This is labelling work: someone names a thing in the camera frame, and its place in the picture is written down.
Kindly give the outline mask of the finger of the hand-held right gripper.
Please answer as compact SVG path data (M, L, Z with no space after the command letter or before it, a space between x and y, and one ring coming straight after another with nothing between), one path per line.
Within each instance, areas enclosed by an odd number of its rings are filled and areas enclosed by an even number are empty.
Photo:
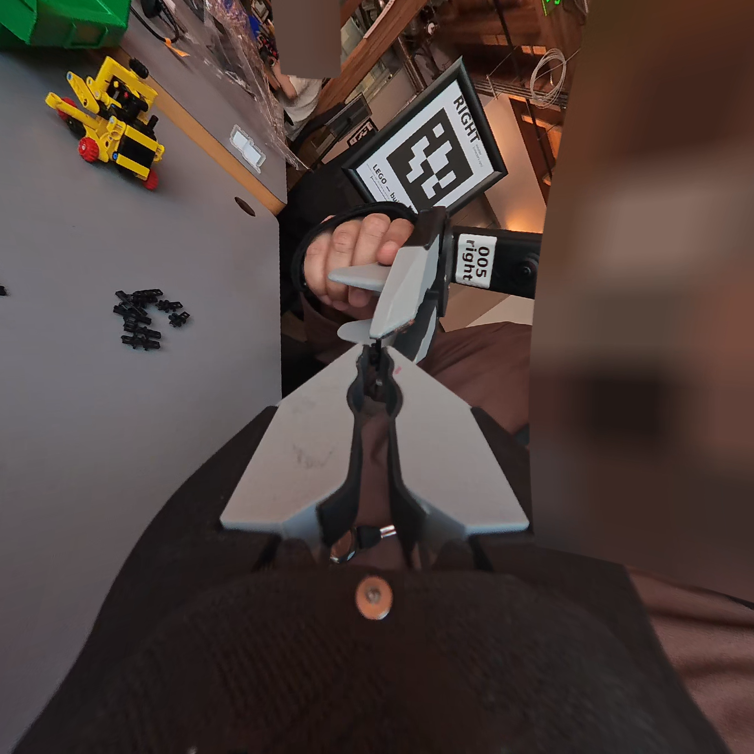
M398 250L372 316L371 339L383 339L415 319L437 277L438 259L438 243Z
M395 336L391 348L412 363L419 363L428 354L437 332L437 297L427 295L414 319Z

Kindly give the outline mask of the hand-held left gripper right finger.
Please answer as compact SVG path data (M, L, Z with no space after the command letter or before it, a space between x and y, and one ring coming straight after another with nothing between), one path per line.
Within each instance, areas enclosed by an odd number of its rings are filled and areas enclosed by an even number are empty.
M529 517L479 420L489 417L394 347L380 379L388 417L391 520L405 560L436 556L447 542L521 534Z

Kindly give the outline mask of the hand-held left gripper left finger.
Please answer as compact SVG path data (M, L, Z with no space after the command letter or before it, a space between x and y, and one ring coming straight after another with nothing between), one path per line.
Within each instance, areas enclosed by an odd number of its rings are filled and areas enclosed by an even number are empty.
M275 407L220 522L329 549L355 522L363 466L364 372L356 345Z

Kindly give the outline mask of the small black lego pin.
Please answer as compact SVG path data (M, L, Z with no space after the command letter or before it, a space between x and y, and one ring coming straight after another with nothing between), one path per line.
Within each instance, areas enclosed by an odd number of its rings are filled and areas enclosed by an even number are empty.
M364 345L357 361L357 375L365 395L382 391L388 383L388 362L387 346L383 340L376 339L373 343Z

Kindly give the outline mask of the person's right forearm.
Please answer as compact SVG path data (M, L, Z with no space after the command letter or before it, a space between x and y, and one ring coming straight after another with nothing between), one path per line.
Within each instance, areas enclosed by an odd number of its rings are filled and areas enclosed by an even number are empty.
M299 297L281 318L281 384L286 397L351 345L338 329L372 317L370 306L342 309ZM485 410L521 444L529 443L531 326L487 324L439 331L421 367L471 406Z

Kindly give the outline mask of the pile of black lego pins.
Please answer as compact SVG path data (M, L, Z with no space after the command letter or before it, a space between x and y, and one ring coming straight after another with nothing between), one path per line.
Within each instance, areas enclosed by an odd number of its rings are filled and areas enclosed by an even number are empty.
M167 316L168 326L173 329L183 328L191 315L179 300L165 297L161 288L136 289L126 292L115 291L117 303L112 312L121 318L121 343L135 351L160 351L162 332L154 329L152 310Z

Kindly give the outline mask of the yellow lego vehicle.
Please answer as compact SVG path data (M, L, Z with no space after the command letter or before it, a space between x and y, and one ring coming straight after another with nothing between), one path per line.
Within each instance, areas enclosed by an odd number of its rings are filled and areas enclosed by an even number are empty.
M124 66L106 57L94 78L68 71L66 80L77 102L50 92L45 104L77 138L85 162L115 165L153 192L159 183L156 165L165 147L155 134L158 117L152 108L157 91L147 84L148 76L148 69L136 58Z

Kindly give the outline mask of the person's right hand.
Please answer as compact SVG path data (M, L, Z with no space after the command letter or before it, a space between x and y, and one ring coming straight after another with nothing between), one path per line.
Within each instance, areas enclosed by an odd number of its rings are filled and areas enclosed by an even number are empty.
M335 282L329 274L372 263L392 265L412 232L413 224L408 220L390 220L383 213L372 213L320 234L307 248L304 261L309 290L323 306L357 319L371 317L376 304L374 294Z

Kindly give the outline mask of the black badge reel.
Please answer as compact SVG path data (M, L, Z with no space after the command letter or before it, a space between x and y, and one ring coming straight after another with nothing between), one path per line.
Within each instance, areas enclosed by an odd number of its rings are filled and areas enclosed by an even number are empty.
M329 561L341 565L351 561L358 553L378 546L397 533L394 525L357 525L349 529L329 550Z

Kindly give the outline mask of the small white plastic container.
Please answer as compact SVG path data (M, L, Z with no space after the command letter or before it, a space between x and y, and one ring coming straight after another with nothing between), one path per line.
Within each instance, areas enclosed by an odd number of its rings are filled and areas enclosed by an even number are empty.
M261 174L266 154L238 124L231 129L229 144L242 162L257 174Z

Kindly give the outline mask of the clear plastic wrap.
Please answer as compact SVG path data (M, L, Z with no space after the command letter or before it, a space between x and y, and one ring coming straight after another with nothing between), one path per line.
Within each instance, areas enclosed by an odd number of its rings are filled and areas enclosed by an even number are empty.
M236 96L236 107L250 118L262 142L288 165L306 171L307 166L288 146L284 110L271 91L248 13L240 2L205 1L203 6L208 65L242 92Z

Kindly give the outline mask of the green plastic bin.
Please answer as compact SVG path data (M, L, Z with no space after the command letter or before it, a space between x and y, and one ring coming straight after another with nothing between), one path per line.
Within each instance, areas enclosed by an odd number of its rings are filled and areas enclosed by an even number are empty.
M1 1L1 49L118 47L130 1Z

